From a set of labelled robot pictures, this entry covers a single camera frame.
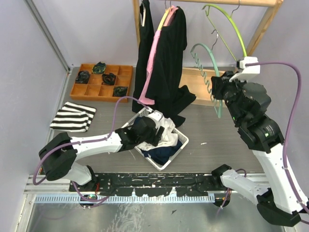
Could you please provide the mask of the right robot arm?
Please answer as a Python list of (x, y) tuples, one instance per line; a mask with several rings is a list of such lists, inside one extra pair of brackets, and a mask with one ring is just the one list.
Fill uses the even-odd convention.
[(232, 71), (211, 78), (212, 95), (223, 100), (242, 141), (253, 152), (267, 176), (269, 187), (263, 187), (241, 176), (223, 164), (213, 170), (212, 186), (216, 190), (230, 188), (256, 205), (268, 223), (293, 227), (301, 221), (304, 206), (309, 205), (299, 185), (297, 199), (286, 175), (288, 159), (283, 158), (284, 138), (278, 124), (266, 115), (271, 98), (263, 85), (232, 81)]

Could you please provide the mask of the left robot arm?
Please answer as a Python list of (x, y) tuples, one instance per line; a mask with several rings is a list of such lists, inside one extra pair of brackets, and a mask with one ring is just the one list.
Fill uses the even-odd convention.
[(90, 166), (82, 166), (77, 160), (100, 153), (132, 150), (143, 142), (157, 145), (164, 120), (158, 112), (153, 112), (109, 134), (73, 138), (63, 132), (39, 152), (40, 166), (48, 181), (68, 179), (85, 191), (92, 191), (97, 185), (96, 176)]

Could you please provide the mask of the pink hanger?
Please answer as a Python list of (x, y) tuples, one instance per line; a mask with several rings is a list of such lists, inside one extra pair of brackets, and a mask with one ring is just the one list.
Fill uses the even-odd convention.
[(164, 22), (164, 27), (167, 27), (172, 23), (177, 10), (178, 10), (178, 7), (173, 6), (173, 5), (171, 6), (171, 10), (170, 10), (165, 22)]

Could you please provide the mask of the plain black t shirt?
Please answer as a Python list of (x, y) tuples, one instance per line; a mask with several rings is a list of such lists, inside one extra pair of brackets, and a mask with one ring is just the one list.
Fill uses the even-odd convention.
[(154, 67), (146, 97), (154, 100), (154, 109), (170, 118), (175, 127), (185, 122), (179, 113), (196, 99), (188, 86), (180, 86), (183, 70), (183, 52), (187, 47), (186, 17), (177, 6), (172, 23), (162, 27), (156, 48)]

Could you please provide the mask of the lime green hanger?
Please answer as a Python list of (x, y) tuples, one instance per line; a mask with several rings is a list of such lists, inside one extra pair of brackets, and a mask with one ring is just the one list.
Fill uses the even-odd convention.
[(240, 29), (233, 18), (235, 9), (229, 13), (218, 4), (206, 3), (202, 10), (205, 12), (206, 19), (212, 26), (213, 31), (217, 33), (231, 58), (237, 60), (238, 57), (246, 57), (248, 55), (246, 45)]

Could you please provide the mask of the navy blue t shirt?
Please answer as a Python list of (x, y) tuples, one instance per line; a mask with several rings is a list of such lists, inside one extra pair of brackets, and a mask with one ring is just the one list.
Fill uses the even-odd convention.
[(155, 163), (164, 165), (171, 156), (173, 156), (182, 146), (180, 140), (178, 140), (175, 146), (158, 147), (149, 151), (141, 150), (145, 158), (151, 158)]

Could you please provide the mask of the white t shirt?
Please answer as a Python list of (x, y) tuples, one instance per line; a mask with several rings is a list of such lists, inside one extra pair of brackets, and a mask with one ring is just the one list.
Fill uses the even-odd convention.
[(175, 129), (175, 124), (170, 118), (162, 117), (158, 121), (158, 116), (156, 116), (156, 113), (151, 113), (146, 116), (146, 118), (151, 119), (155, 123), (155, 128), (157, 130), (162, 126), (164, 128), (164, 131), (161, 135), (161, 138), (159, 139), (157, 146), (153, 146), (150, 143), (143, 142), (137, 145), (140, 150), (149, 151), (160, 147), (176, 146), (178, 142), (178, 135), (172, 132)]

